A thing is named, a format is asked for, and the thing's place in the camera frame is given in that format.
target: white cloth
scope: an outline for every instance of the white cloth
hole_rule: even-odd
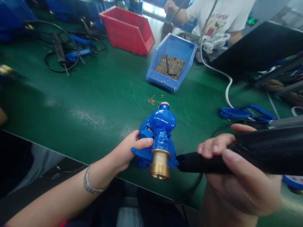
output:
[[[256,0],[218,0],[203,35],[241,31]],[[186,9],[190,21],[198,20],[192,33],[201,36],[201,30],[208,18],[215,0],[196,0]]]

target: human hand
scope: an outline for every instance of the human hand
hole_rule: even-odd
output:
[[[236,132],[252,132],[247,125],[234,124]],[[212,193],[227,212],[260,216],[268,215],[281,206],[281,176],[265,174],[242,156],[226,149],[236,142],[234,135],[225,133],[199,144],[198,153],[206,159],[222,155],[234,175],[206,174]]]
[[[131,148],[137,149],[149,148],[154,144],[152,138],[139,139],[139,130],[131,132],[111,153],[114,165],[119,172],[126,170],[130,161],[135,157],[131,152]]]
[[[167,14],[173,15],[178,10],[178,7],[173,1],[167,1],[164,9]]]

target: silver bracelet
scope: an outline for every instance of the silver bracelet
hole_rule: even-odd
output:
[[[91,165],[89,165],[89,167],[87,168],[86,170],[86,174],[85,174],[85,177],[84,177],[84,187],[86,189],[86,191],[90,192],[90,193],[93,193],[93,194],[101,194],[102,192],[104,192],[108,186],[106,188],[103,188],[103,189],[96,189],[96,188],[92,188],[89,183],[88,183],[88,171],[89,171],[89,168],[91,167]]]

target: computer monitor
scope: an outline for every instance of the computer monitor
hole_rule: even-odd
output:
[[[221,55],[210,57],[209,65],[239,80],[245,72],[267,70],[302,50],[302,31],[265,21]]]

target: green workbench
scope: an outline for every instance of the green workbench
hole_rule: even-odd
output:
[[[86,65],[80,62],[69,77],[46,69],[44,56],[49,49],[37,40],[0,46],[0,64],[18,72],[1,84],[0,105],[9,117],[4,130],[90,164],[139,128],[157,108],[147,102],[155,95],[154,100],[169,102],[176,116],[172,139],[177,155],[196,151],[199,143],[230,124],[218,115],[219,108],[227,107],[224,94],[228,80],[194,63],[176,93],[148,82],[145,76],[150,61],[163,38],[163,23],[148,19],[156,40],[148,57],[113,48],[105,41],[108,50],[85,57]],[[57,24],[64,29],[75,27]],[[254,103],[273,113],[266,93],[244,83],[233,85],[229,96],[236,108]],[[274,102],[281,118],[291,116],[289,105]],[[169,180],[159,180],[151,177],[148,169],[130,166],[118,177],[176,200],[196,184],[198,176],[173,169]],[[205,185],[206,181],[185,204],[199,209]],[[258,226],[302,226],[303,197],[292,194],[285,185],[282,195],[286,207],[261,218]]]

